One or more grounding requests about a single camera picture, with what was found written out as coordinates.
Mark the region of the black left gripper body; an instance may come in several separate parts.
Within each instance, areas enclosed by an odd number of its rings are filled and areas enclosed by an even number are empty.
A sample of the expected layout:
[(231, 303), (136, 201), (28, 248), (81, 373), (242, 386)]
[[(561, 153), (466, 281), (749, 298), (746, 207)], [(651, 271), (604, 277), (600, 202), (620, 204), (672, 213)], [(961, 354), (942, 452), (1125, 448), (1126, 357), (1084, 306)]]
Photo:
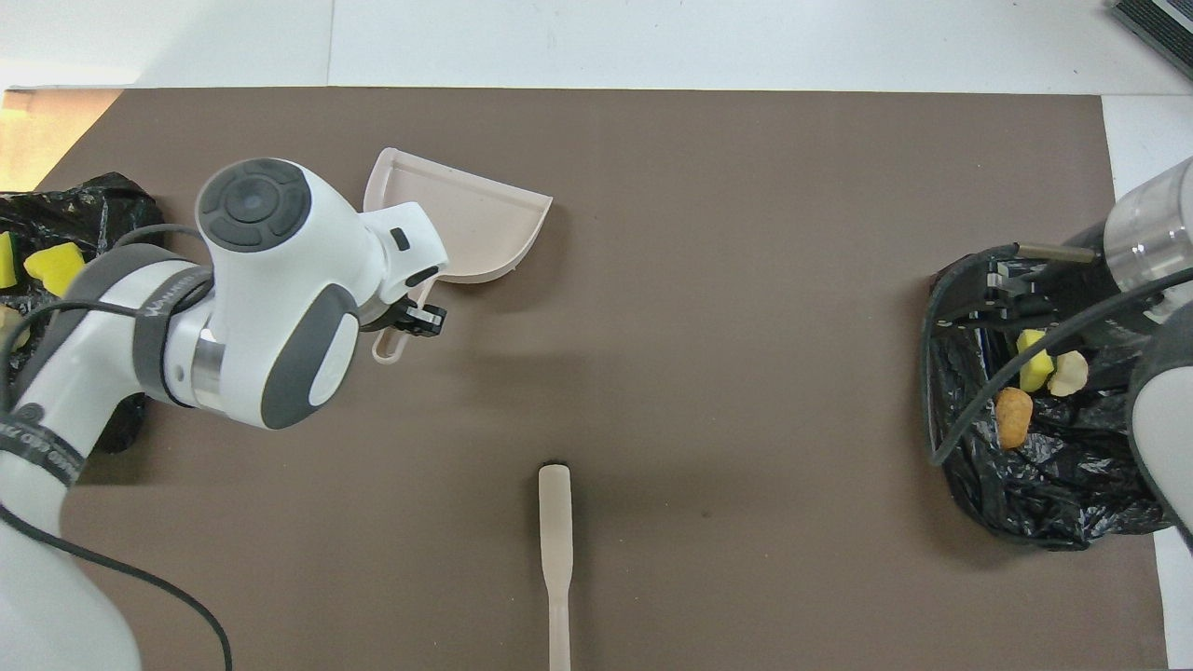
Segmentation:
[(401, 297), (397, 302), (388, 306), (388, 309), (381, 315), (381, 318), (373, 319), (369, 324), (361, 324), (361, 331), (364, 333), (372, 333), (382, 330), (397, 330), (398, 332), (413, 333), (413, 336), (421, 336), (422, 333), (422, 319), (418, 315), (421, 312), (421, 306), (408, 296)]

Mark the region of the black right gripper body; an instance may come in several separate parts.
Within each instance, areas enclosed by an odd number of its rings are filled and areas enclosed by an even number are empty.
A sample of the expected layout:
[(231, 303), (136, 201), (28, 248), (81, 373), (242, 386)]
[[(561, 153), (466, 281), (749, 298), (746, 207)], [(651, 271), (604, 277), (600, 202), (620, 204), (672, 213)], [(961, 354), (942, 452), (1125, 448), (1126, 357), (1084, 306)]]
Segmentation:
[(1121, 294), (1121, 288), (1106, 261), (1105, 224), (1088, 226), (1074, 235), (1067, 246), (1094, 252), (1089, 263), (1049, 260), (1036, 264), (1022, 278), (1028, 290), (1020, 297), (1020, 326), (1044, 330), (1075, 318)]

